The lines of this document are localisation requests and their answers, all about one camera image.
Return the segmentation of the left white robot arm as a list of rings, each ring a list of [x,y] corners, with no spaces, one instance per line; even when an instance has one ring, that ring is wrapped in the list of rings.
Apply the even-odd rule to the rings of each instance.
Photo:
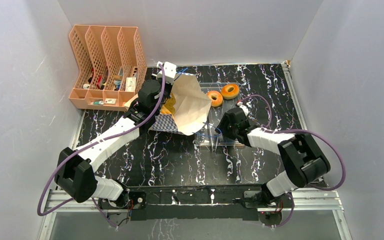
[[[128,187],[95,173],[121,147],[148,132],[163,103],[170,97],[173,83],[173,80],[162,78],[145,81],[128,111],[112,127],[76,150],[63,149],[54,182],[78,203],[99,198],[110,201],[117,208],[127,206]]]

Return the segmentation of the fake herb bread slice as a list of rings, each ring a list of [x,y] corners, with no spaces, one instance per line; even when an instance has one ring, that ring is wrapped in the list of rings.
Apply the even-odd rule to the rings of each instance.
[[[174,115],[176,113],[176,109],[174,105],[176,104],[176,98],[173,93],[170,94],[170,97],[166,100],[166,102],[162,105],[160,113],[162,115]]]

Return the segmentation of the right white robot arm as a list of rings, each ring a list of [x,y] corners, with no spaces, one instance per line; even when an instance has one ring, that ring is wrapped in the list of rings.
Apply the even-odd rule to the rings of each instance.
[[[280,156],[284,170],[263,184],[253,202],[275,207],[282,195],[303,188],[328,173],[331,165],[309,133],[272,133],[248,118],[241,107],[225,112],[216,127],[222,136]]]

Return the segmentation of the orange fake donut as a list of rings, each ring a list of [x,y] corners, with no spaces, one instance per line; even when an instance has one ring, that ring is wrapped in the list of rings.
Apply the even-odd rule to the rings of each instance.
[[[226,100],[231,100],[236,98],[239,93],[239,86],[237,84],[231,83],[223,86],[220,91],[222,97]]]

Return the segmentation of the blue checkered paper bag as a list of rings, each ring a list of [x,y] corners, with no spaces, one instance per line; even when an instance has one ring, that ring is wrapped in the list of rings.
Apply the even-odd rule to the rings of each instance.
[[[176,99],[175,114],[161,114],[161,108],[171,93]],[[161,94],[150,115],[146,117],[145,113],[134,111],[130,104],[119,123],[124,131],[135,136],[148,130],[190,136],[203,127],[210,107],[211,101],[201,90],[196,76],[177,71],[173,84],[162,78]]]

